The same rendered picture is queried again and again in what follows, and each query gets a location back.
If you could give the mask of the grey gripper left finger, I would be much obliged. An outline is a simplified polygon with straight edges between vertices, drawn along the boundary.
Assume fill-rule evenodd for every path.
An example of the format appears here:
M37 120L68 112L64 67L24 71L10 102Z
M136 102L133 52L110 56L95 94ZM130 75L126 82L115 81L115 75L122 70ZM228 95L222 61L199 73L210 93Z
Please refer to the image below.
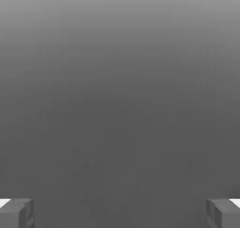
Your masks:
M0 228L35 228L34 200L0 198Z

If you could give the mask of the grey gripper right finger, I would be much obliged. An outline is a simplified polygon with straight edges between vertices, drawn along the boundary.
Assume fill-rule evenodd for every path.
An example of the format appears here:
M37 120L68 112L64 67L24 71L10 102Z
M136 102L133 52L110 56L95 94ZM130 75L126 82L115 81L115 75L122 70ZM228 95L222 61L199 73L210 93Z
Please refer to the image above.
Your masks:
M207 199L208 228L240 228L240 198Z

